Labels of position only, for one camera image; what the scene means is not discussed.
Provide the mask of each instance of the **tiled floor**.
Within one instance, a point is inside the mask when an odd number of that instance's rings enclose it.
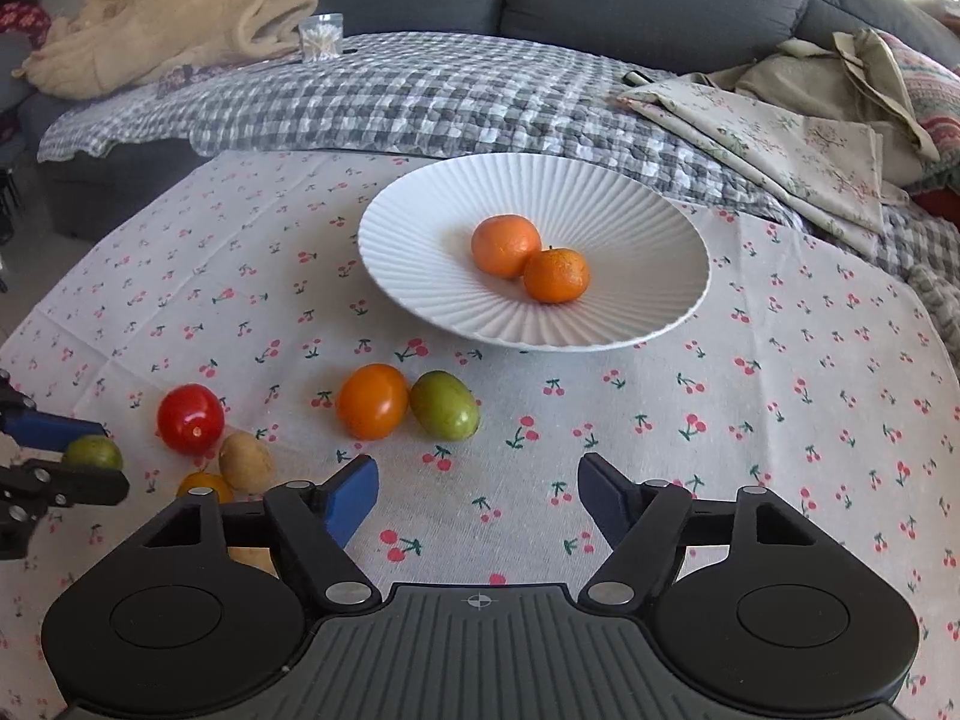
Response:
[[[13,219],[16,234],[0,247],[4,262],[4,281],[8,292],[0,293],[0,343],[73,268],[90,244],[57,235],[51,228],[40,182],[29,162],[21,162],[14,174],[23,196],[24,209]]]

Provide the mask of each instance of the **green tomato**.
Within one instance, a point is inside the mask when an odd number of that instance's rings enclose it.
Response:
[[[98,469],[123,469],[120,447],[106,436],[81,436],[66,448],[64,464],[68,466],[96,466]]]
[[[424,373],[410,391],[416,421],[435,439],[459,442],[477,432],[480,409],[473,393],[445,370]]]

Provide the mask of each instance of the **white plate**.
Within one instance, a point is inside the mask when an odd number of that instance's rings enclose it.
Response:
[[[520,214],[544,246],[587,258],[582,298],[547,306],[520,280],[482,274],[477,224]],[[451,333],[539,351],[599,351],[659,336],[707,293],[700,233],[664,197],[604,167],[543,154],[478,154],[421,167],[373,199],[359,233],[367,271],[403,308]]]

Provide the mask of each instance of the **silver screw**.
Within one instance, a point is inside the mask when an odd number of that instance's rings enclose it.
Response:
[[[588,591],[590,600],[605,607],[619,607],[634,600],[634,589],[622,581],[599,581]]]
[[[373,591],[361,581],[338,581],[326,589],[326,597],[342,607],[361,604],[373,595]]]

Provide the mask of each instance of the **table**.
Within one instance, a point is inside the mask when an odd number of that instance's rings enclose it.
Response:
[[[799,233],[682,204],[712,255],[689,322],[590,355],[477,346],[405,314],[359,262],[368,201],[426,162],[226,153],[100,242],[0,348],[40,408],[107,425],[133,485],[116,509],[52,512],[27,560],[0,565],[0,707],[30,720],[61,705],[42,617],[194,470],[154,420],[165,391],[199,381],[224,399],[229,429],[270,445],[283,479],[323,480],[361,451],[378,459],[380,501],[348,551],[382,590],[576,592],[608,555],[577,500],[587,450],[701,497],[769,485],[907,597],[923,641],[898,706],[954,717],[960,388],[914,293]],[[331,399],[366,362],[410,382],[460,376],[481,401],[480,431],[438,443],[408,418],[387,440],[354,442]],[[685,571],[723,555],[691,549]]]

